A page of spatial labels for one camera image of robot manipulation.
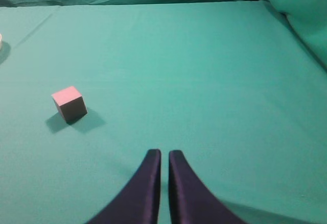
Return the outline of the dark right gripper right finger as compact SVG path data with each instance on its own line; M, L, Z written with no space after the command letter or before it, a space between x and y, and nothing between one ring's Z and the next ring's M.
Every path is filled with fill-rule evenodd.
M203 184L181 150L169 152L171 223L244 223Z

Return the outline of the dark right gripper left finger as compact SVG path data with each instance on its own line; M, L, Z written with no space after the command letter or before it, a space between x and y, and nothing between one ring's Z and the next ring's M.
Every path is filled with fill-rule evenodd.
M88 223L157 223L160 187L161 152L151 149L125 187Z

